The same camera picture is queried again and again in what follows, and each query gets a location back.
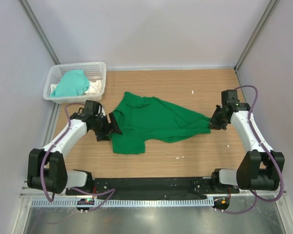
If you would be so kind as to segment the green t shirt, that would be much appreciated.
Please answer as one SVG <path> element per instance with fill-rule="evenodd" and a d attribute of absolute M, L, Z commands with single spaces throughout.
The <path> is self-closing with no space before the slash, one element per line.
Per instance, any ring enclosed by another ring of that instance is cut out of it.
<path fill-rule="evenodd" d="M 198 134 L 209 134 L 209 117 L 157 97 L 125 92 L 113 111 L 122 134 L 111 135 L 116 154 L 143 154 L 145 142 L 174 143 Z"/>

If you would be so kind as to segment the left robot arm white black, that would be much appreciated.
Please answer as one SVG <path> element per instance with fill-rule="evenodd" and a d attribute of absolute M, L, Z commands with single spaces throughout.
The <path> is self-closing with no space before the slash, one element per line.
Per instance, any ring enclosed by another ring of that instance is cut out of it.
<path fill-rule="evenodd" d="M 77 188 L 83 195 L 94 189 L 91 173 L 83 170 L 67 171 L 65 157 L 74 145 L 89 131 L 97 141 L 108 141 L 112 133 L 121 135 L 113 113 L 106 114 L 103 106 L 87 100 L 83 107 L 73 114 L 67 114 L 64 129 L 41 149 L 29 153 L 27 186 L 45 193 L 60 194 L 65 189 Z"/>

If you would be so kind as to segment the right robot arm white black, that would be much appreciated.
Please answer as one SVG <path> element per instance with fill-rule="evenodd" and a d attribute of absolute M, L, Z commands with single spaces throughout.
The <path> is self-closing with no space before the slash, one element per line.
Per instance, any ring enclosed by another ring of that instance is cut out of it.
<path fill-rule="evenodd" d="M 225 130 L 231 124 L 237 131 L 246 154 L 238 169 L 216 169 L 210 181 L 211 189 L 223 192 L 228 185 L 243 190 L 275 191 L 280 186 L 285 163 L 284 155 L 276 152 L 258 129 L 251 106 L 238 99 L 237 90 L 221 93 L 221 105 L 216 106 L 209 127 Z"/>

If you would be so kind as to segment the white t shirt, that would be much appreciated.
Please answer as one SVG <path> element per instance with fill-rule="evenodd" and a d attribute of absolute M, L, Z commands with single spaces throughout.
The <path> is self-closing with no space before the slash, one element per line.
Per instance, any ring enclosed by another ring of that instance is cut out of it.
<path fill-rule="evenodd" d="M 102 82 L 92 81 L 60 81 L 58 84 L 51 84 L 50 97 L 72 97 L 83 95 L 96 95 L 102 91 Z"/>

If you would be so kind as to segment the teal t shirt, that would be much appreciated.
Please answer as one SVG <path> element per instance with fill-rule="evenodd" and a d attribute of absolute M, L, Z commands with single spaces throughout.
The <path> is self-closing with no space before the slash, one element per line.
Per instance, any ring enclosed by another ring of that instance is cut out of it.
<path fill-rule="evenodd" d="M 82 96 L 90 83 L 83 70 L 66 72 L 50 94 L 51 98 Z"/>

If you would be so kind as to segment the white plastic basket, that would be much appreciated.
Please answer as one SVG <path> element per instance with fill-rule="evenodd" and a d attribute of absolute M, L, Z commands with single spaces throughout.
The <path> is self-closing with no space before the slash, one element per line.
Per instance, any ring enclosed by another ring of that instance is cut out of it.
<path fill-rule="evenodd" d="M 43 98 L 57 104 L 101 101 L 106 84 L 106 64 L 83 62 L 54 65 L 50 68 Z"/>

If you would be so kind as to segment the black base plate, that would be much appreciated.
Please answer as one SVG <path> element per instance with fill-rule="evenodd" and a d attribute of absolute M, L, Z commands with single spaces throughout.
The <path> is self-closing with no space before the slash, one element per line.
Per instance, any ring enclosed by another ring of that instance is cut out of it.
<path fill-rule="evenodd" d="M 198 200 L 211 194 L 238 194 L 211 177 L 96 178 L 78 188 L 87 193 L 115 192 L 111 200 Z"/>

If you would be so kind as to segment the aluminium frame rail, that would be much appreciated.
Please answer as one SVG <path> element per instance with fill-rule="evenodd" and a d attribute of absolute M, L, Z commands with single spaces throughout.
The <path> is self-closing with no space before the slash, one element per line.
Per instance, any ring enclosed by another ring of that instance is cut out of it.
<path fill-rule="evenodd" d="M 242 190 L 275 191 L 281 187 L 276 172 L 261 169 L 255 175 L 237 179 L 235 170 L 214 171 L 210 177 L 93 178 L 90 172 L 73 170 L 67 175 L 45 176 L 49 193 L 95 194 L 107 197 L 115 189 L 116 200 L 192 200 L 207 194 L 237 194 Z"/>

